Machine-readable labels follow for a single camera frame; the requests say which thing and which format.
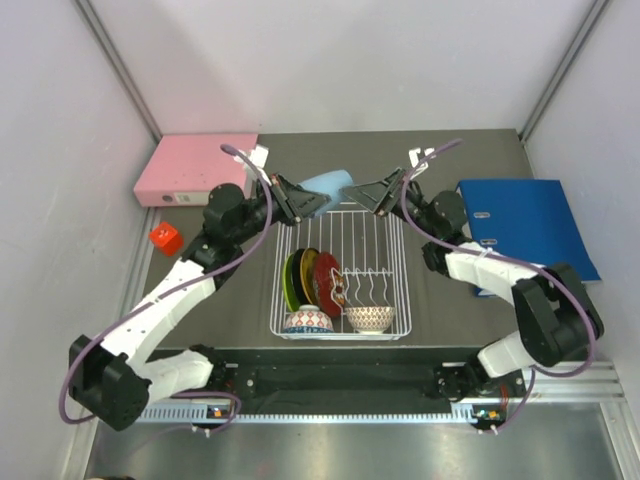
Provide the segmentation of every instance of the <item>blue binder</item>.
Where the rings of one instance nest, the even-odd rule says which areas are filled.
[[[558,180],[461,180],[469,231],[483,246],[532,263],[567,262],[583,282],[600,280]],[[478,296],[493,295],[476,289]]]

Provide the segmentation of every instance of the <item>patterned bowl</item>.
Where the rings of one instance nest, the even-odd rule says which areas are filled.
[[[284,322],[284,333],[333,333],[329,316],[315,305],[302,305]]]
[[[391,326],[396,313],[394,307],[349,307],[344,309],[356,332],[380,334]]]

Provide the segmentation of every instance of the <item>white dish rack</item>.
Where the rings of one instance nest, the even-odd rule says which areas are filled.
[[[316,248],[330,252],[340,263],[345,278],[347,306],[359,306],[354,295],[360,275],[365,285],[361,297],[368,296],[373,304],[395,307],[391,326],[382,334],[354,332],[344,313],[333,319],[334,333],[287,334],[284,324],[291,313],[287,309],[282,289],[282,269],[287,257],[299,248]],[[404,255],[402,221],[395,215],[379,218],[358,204],[341,203],[312,220],[295,227],[278,226],[274,263],[273,291],[270,313],[271,331],[289,340],[398,340],[411,331],[411,310],[407,269]]]

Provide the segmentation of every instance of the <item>floor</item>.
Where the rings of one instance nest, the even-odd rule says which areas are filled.
[[[239,424],[208,440],[178,428],[100,424],[87,478],[622,480],[597,404],[530,405],[497,438],[454,424]]]
[[[465,143],[433,160],[419,177],[428,198],[443,189],[454,189],[465,178],[532,176],[514,130],[274,134],[260,135],[258,141],[269,147],[267,170],[279,172],[293,182],[344,168],[355,183],[364,183],[407,165],[409,149],[435,147],[457,137]],[[200,229],[201,209],[166,208],[162,219],[176,226],[188,242]],[[269,329],[275,230],[219,292],[189,313],[162,347],[184,348],[196,343],[217,347],[296,346],[298,342],[276,337]],[[428,271],[420,250],[423,243],[405,226],[413,327],[394,345],[479,346],[515,330],[509,305],[498,299],[478,299],[469,285]],[[157,285],[174,261],[154,252],[146,291]],[[313,345],[326,343],[304,343]],[[380,345],[390,346],[388,342]]]

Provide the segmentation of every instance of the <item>wall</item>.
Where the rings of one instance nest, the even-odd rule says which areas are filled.
[[[49,479],[68,348],[117,314],[153,145],[72,2],[0,18],[0,477]]]
[[[604,279],[592,297],[640,424],[640,3],[611,2],[527,147],[536,174],[560,178]]]
[[[517,128],[592,0],[93,0],[164,133]]]

